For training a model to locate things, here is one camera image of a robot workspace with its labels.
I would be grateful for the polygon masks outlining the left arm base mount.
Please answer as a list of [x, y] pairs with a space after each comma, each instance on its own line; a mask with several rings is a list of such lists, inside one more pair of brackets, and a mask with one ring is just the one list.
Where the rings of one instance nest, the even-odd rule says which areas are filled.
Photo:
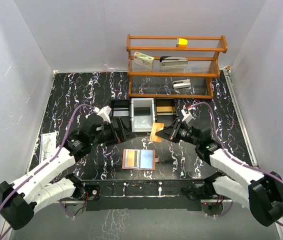
[[101, 187], [96, 184], [83, 184], [80, 188], [77, 188], [74, 192], [74, 196], [71, 197], [75, 202], [79, 201], [81, 206], [78, 209], [71, 210], [68, 207], [75, 207], [78, 203], [66, 203], [59, 200], [59, 204], [62, 206], [67, 218], [74, 220], [78, 214], [82, 214], [88, 208], [89, 201], [98, 201], [100, 199]]

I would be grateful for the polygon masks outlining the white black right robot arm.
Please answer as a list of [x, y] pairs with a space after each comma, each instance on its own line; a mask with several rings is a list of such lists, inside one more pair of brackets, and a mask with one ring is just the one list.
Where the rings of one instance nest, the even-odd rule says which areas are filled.
[[250, 210], [253, 217], [268, 227], [283, 217], [283, 184], [275, 173], [264, 174], [231, 156], [212, 135], [210, 123], [195, 123], [189, 112], [156, 136], [173, 143], [184, 141], [195, 146], [197, 156], [218, 171], [204, 180], [204, 193], [209, 198], [225, 196]]

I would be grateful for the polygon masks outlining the pink leather card holder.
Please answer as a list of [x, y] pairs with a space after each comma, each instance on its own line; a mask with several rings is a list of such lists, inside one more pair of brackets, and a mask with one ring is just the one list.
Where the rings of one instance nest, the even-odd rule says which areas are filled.
[[125, 167], [126, 150], [133, 150], [133, 149], [123, 150], [123, 158], [122, 158], [122, 169], [123, 170], [154, 171], [156, 169], [156, 163], [160, 161], [159, 157], [156, 157], [156, 153], [154, 150], [134, 149], [137, 151], [137, 167]]

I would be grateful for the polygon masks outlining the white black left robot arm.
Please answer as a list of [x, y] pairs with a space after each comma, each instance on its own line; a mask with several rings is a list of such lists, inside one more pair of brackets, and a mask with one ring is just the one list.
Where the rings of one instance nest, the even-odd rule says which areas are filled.
[[55, 183], [51, 181], [88, 155], [93, 146], [112, 146], [135, 138], [120, 117], [110, 119], [109, 106], [92, 110], [96, 123], [86, 122], [78, 129], [67, 129], [51, 157], [13, 182], [0, 183], [0, 216], [12, 229], [23, 228], [38, 211], [56, 201], [70, 197], [78, 200], [84, 196], [85, 187], [73, 174]]

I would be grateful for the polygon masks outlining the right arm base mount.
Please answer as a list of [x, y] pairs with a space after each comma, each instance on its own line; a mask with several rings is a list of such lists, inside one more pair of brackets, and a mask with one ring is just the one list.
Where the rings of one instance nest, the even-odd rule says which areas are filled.
[[206, 184], [182, 187], [181, 195], [187, 197], [189, 200], [199, 200], [202, 211], [207, 216], [215, 218], [226, 215], [234, 204], [231, 200], [228, 208], [224, 210], [225, 196], [216, 193], [211, 186]]

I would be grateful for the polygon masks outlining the gold card with logo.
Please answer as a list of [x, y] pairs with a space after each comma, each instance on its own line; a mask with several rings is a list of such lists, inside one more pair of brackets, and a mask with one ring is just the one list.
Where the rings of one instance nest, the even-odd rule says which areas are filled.
[[164, 123], [154, 122], [152, 124], [151, 133], [150, 133], [150, 141], [153, 143], [161, 143], [162, 138], [157, 136], [156, 133], [164, 129]]

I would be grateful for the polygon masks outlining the black white organizer tray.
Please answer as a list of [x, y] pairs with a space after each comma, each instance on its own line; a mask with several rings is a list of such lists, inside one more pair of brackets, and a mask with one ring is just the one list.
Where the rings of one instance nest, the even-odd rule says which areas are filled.
[[[170, 126], [179, 116], [177, 111], [177, 100], [174, 98], [130, 98], [130, 99], [113, 99], [109, 104], [111, 108], [111, 119], [113, 111], [128, 111], [129, 116], [122, 116], [124, 124], [137, 134], [149, 133], [152, 130], [153, 123], [164, 123], [164, 126]], [[172, 106], [175, 107], [175, 115], [157, 115], [157, 107]]]

